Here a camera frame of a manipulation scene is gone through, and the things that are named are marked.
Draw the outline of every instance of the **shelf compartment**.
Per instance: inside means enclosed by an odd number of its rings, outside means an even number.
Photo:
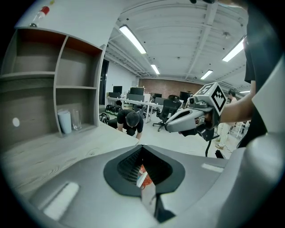
[[[96,87],[95,74],[102,50],[68,37],[57,72],[57,86]]]
[[[82,124],[94,125],[94,96],[96,90],[56,89],[56,113],[60,109],[79,110]]]
[[[2,74],[0,81],[11,81],[17,79],[30,79],[30,78],[54,78],[54,71],[31,71],[31,72],[17,72]]]
[[[35,29],[19,29],[11,72],[55,71],[65,35]]]
[[[53,88],[15,90],[1,94],[0,106],[0,145],[3,148],[57,132]],[[20,121],[18,127],[12,123],[14,118]]]
[[[2,81],[0,83],[0,94],[17,90],[53,88],[53,82],[54,80],[52,78],[31,78]]]
[[[62,132],[62,136],[63,136],[63,137],[68,137],[68,136],[70,136],[70,135],[77,135],[77,134],[80,134],[80,133],[82,133],[82,132],[84,132],[84,131],[92,130],[92,129],[95,129],[95,128],[96,128],[95,125],[89,124],[89,123],[82,123],[81,126],[82,126],[82,128],[79,129],[79,130],[74,130],[74,129],[72,128],[72,131],[71,131],[71,133],[69,133],[69,134],[64,134],[64,133]]]

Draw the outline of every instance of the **brick wall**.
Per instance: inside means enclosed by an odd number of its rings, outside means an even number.
[[[202,85],[199,84],[163,79],[140,79],[138,85],[144,86],[145,92],[162,94],[163,98],[167,98],[171,94],[179,96],[180,91],[191,91],[195,94],[202,88]]]

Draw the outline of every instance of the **white bottle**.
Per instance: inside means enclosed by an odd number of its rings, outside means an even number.
[[[30,23],[30,27],[38,27],[40,21],[49,13],[49,7],[44,6],[41,10],[37,13],[34,20]]]

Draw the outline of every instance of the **wooden shelf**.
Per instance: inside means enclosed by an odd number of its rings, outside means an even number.
[[[21,141],[57,132],[52,86],[49,88],[34,86],[34,88],[30,87],[21,91],[12,86],[12,89],[13,91],[0,94],[1,147],[5,148]],[[20,125],[18,127],[13,125],[13,118],[19,119]]]
[[[54,78],[54,71],[32,71],[32,72],[17,72],[2,74],[0,81],[11,81],[17,79],[28,79],[28,78]]]
[[[61,47],[66,35],[28,27],[19,29],[18,37],[22,42],[36,42]]]
[[[3,81],[0,83],[0,94],[16,90],[53,88],[53,82],[52,78],[28,78]]]
[[[60,109],[67,109],[72,116],[72,110],[79,110],[82,124],[94,126],[94,96],[96,90],[79,90],[61,88],[56,90],[56,113]]]
[[[93,87],[97,62],[95,56],[65,46],[59,61],[56,84]]]
[[[72,127],[72,131],[71,131],[70,134],[64,134],[64,133],[62,132],[62,136],[63,136],[63,137],[68,137],[68,136],[70,136],[70,135],[77,135],[77,134],[80,134],[80,133],[82,133],[82,132],[84,132],[84,131],[92,130],[92,129],[95,129],[95,128],[96,128],[95,125],[89,124],[89,123],[82,123],[81,126],[82,126],[82,128],[79,129],[79,130],[74,130],[73,127]]]
[[[95,47],[94,45],[88,44],[85,41],[81,41],[73,37],[68,37],[65,47],[90,56],[96,56],[102,52],[101,48]]]
[[[87,89],[87,90],[96,90],[97,87],[88,87],[88,86],[73,86],[73,85],[57,85],[57,89]]]

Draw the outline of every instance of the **person's arm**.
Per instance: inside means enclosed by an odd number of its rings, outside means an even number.
[[[118,130],[121,132],[123,132],[123,126],[124,126],[123,123],[117,123]]]
[[[184,109],[186,109],[186,108],[188,107],[188,104],[189,104],[189,98],[187,99],[187,102],[186,102],[186,104],[185,104]]]
[[[255,95],[255,81],[251,81],[250,92],[233,104],[227,104],[221,114],[220,123],[250,120],[253,111],[252,98]]]
[[[140,140],[140,139],[141,139],[142,134],[143,134],[142,132],[138,132],[138,133],[137,133],[136,138],[137,138],[138,140]]]
[[[119,111],[117,115],[117,129],[121,132],[123,132],[123,127],[124,127],[124,119],[125,115],[123,114],[123,110]]]
[[[141,138],[141,136],[142,136],[142,134],[143,134],[143,119],[142,119],[141,116],[139,117],[139,122],[138,122],[138,125],[137,125],[137,130],[138,130],[138,133],[137,133],[136,138],[137,138],[138,140],[140,140],[140,138]]]

